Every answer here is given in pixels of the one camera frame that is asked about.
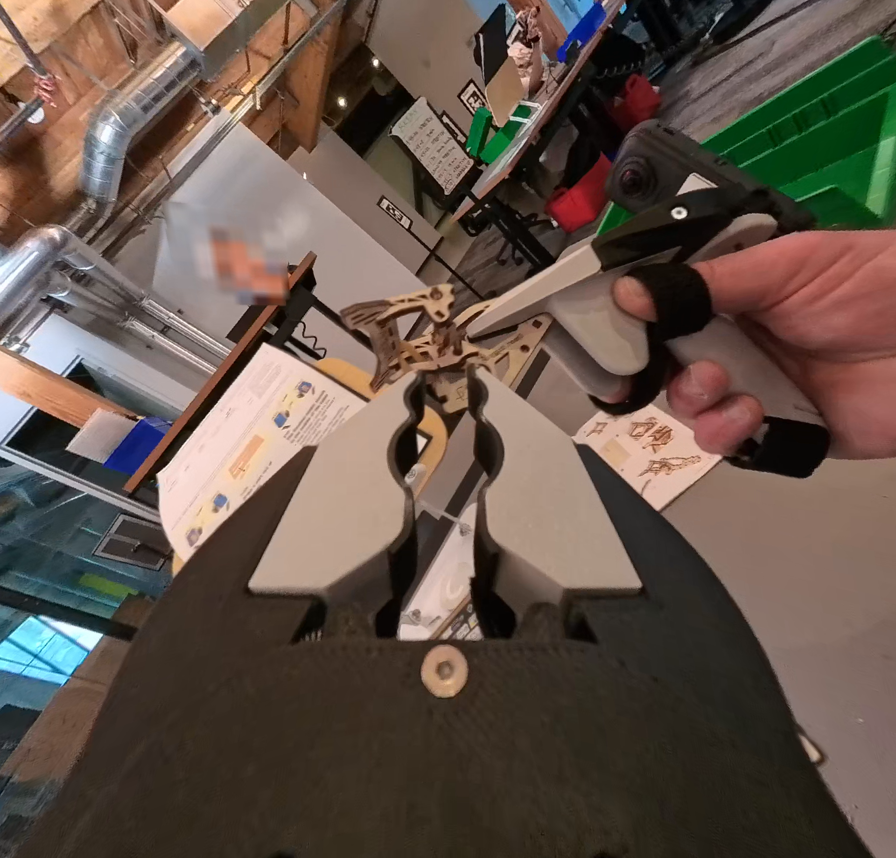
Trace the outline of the open instruction booklet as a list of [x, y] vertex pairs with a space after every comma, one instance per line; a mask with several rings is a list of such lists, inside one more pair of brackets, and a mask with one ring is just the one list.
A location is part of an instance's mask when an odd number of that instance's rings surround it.
[[599, 411], [574, 441], [588, 447], [656, 510], [665, 509], [722, 457], [698, 448], [692, 430], [655, 404], [624, 416]]

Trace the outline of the rectangular silver duct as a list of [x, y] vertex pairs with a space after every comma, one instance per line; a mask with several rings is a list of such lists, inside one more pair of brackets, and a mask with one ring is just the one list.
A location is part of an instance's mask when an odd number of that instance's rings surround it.
[[201, 80], [210, 81], [288, 1], [178, 0], [164, 15], [196, 60]]

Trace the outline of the row of small green bins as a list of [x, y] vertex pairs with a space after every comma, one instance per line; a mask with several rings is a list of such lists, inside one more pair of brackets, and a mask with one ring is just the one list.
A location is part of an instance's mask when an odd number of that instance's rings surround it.
[[493, 164], [509, 147], [512, 139], [530, 117], [530, 109], [519, 105], [516, 115], [498, 128], [487, 106], [482, 105], [473, 114], [465, 143], [467, 155], [485, 166]]

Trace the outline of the wooden post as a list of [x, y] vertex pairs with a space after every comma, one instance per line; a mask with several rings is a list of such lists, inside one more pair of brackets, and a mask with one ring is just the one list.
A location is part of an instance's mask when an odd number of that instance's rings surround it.
[[1, 392], [78, 429], [97, 412], [139, 416], [17, 353], [1, 348]]

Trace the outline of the person's right hand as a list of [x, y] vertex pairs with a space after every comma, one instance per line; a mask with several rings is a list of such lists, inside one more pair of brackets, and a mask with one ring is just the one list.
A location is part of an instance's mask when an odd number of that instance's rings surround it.
[[694, 265], [715, 314], [820, 411], [838, 460], [895, 456], [895, 236], [805, 232]]

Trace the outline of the wooden model lever assembly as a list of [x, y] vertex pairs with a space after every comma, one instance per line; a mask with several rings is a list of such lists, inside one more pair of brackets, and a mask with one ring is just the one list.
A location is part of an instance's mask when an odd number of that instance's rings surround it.
[[467, 367], [470, 365], [487, 366], [500, 382], [510, 386], [534, 358], [552, 319], [549, 314], [538, 314], [515, 324], [502, 335], [470, 342], [469, 326], [491, 305], [491, 301], [473, 304], [454, 319], [460, 339], [459, 353], [450, 347], [438, 347], [434, 326], [430, 326], [424, 335], [399, 342], [397, 358], [390, 363], [390, 369], [397, 374], [410, 369], [424, 371], [431, 395], [447, 415], [468, 408]]

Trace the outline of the wooden model frame part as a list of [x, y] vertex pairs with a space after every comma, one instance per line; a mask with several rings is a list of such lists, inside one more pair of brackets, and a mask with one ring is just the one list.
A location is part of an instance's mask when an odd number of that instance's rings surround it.
[[[409, 371], [413, 364], [433, 371], [451, 353], [459, 352], [460, 339], [452, 320], [455, 294], [449, 284], [431, 286], [413, 293], [386, 299], [351, 304], [340, 310], [342, 323], [350, 333], [368, 338], [376, 358], [370, 382], [378, 392], [394, 377]], [[411, 314], [424, 314], [432, 324], [428, 343], [415, 347], [401, 337], [398, 320]]]

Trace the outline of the white paper sheet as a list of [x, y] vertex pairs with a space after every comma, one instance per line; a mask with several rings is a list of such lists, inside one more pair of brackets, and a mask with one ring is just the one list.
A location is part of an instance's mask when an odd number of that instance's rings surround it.
[[97, 409], [67, 443], [65, 450], [86, 460], [104, 464], [139, 421], [139, 417], [122, 416], [106, 409]]

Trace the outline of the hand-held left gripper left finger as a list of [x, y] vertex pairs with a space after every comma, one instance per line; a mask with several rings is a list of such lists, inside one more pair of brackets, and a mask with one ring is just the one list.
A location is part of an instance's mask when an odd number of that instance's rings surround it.
[[248, 582], [253, 595], [357, 609], [396, 638], [417, 573], [420, 373], [409, 372], [316, 446]]

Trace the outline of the blue plastic bin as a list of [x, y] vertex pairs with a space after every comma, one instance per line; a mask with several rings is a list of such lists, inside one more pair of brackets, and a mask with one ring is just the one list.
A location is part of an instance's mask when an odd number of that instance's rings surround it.
[[573, 51], [572, 47], [584, 46], [599, 30], [606, 20], [606, 12], [601, 1], [596, 1], [587, 13], [569, 31], [565, 42], [557, 49], [556, 59], [560, 63], [566, 63]]

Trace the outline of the brown edged dark desk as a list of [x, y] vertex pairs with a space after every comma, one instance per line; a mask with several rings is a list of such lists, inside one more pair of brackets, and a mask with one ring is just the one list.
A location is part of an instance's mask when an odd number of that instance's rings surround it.
[[289, 271], [287, 304], [262, 308], [237, 344], [197, 392], [185, 412], [173, 422], [160, 443], [125, 483], [123, 491], [126, 496], [135, 497], [142, 487], [150, 485], [158, 473], [173, 461], [177, 451], [214, 409], [263, 344], [272, 344], [278, 348], [286, 345], [293, 330], [315, 300], [316, 279], [313, 268], [316, 259], [316, 254], [309, 251]]

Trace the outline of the polished silver pipe bundle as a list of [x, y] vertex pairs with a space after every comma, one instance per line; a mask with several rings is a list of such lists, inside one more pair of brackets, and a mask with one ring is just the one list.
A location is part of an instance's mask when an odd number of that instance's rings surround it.
[[230, 349], [142, 289], [61, 225], [34, 227], [2, 248], [2, 347], [22, 354], [60, 304], [211, 375]]

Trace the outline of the pale wooden book stand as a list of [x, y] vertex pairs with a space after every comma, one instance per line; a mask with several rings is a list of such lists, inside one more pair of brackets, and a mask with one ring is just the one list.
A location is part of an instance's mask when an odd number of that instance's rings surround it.
[[488, 80], [485, 95], [497, 129], [510, 122], [525, 124], [542, 108], [541, 103], [528, 99], [528, 88], [523, 84], [514, 60], [509, 57]]

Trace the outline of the red storage tote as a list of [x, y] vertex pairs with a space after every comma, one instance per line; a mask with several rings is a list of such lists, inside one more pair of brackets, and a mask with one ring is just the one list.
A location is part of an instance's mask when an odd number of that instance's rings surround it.
[[567, 235], [599, 219], [608, 204], [607, 183], [612, 162], [604, 154], [571, 187], [559, 187], [545, 203], [545, 213]]
[[610, 117], [622, 131], [654, 119], [662, 103], [659, 87], [655, 87], [641, 73], [633, 73], [625, 81], [621, 92], [606, 103]]

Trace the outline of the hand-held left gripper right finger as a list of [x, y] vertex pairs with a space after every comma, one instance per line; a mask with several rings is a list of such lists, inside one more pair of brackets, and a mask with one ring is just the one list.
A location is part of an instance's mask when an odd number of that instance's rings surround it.
[[475, 613], [484, 633], [526, 614], [629, 597], [642, 580], [572, 439], [487, 370], [475, 371]]

